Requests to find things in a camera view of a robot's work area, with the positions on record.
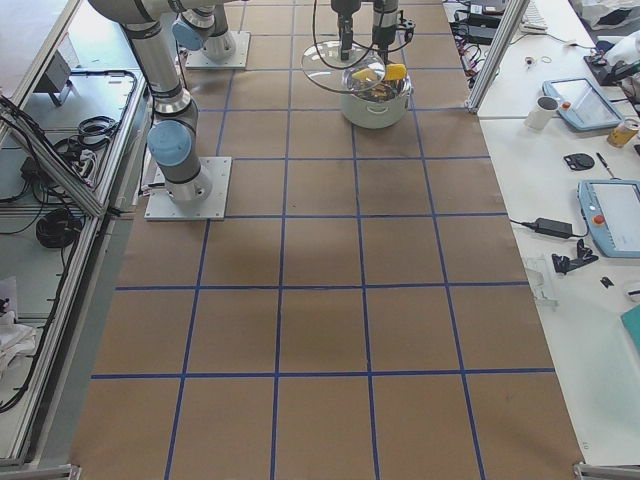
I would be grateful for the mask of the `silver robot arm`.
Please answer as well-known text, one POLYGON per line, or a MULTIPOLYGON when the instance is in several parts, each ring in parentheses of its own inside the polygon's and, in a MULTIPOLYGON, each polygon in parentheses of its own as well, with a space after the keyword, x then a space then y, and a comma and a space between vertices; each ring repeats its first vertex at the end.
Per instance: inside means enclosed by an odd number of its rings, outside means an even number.
MULTIPOLYGON (((208 40, 222 38, 228 33, 227 17, 222 6, 217 4, 186 9, 178 14, 172 24, 172 33, 177 43, 190 51, 203 50, 208 40)), ((339 59, 350 59, 353 49, 353 15, 361 8, 361 1, 331 1, 331 9, 337 15, 339 35, 339 59)), ((390 46, 395 42, 398 29, 398 2, 373 1, 373 25, 371 44, 366 48, 377 51, 386 59, 390 46)))
POLYGON ((92 1, 90 5, 122 27, 150 87, 156 122, 147 135, 147 149, 164 176, 167 194, 175 203, 207 198, 213 186, 196 152, 198 109, 162 39, 160 18, 170 12, 178 15, 174 35, 190 50, 224 41, 233 47, 224 3, 92 1))

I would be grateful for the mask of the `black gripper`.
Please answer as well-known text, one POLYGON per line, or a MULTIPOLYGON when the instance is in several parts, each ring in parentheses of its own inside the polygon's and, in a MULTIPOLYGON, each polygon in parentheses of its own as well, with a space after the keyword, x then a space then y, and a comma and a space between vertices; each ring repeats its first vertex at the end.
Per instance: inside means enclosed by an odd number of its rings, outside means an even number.
POLYGON ((350 59, 352 49, 353 15, 361 8, 360 0, 331 0, 331 9, 336 13, 340 39, 340 60, 350 59))
POLYGON ((373 2, 372 40, 380 50, 387 50, 395 41, 398 4, 398 0, 375 0, 373 2))

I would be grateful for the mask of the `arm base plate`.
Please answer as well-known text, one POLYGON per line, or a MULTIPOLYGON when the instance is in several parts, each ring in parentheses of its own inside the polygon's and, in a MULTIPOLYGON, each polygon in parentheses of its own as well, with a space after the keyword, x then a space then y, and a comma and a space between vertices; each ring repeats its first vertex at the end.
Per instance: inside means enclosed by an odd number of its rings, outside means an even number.
POLYGON ((160 186, 148 190, 144 218, 150 221, 223 220, 225 218, 231 157, 200 157, 199 174, 190 182, 166 182, 156 167, 154 182, 160 186))
POLYGON ((248 31, 227 31, 210 37, 204 47, 191 51, 186 59, 187 69, 244 70, 248 60, 251 34, 248 31))

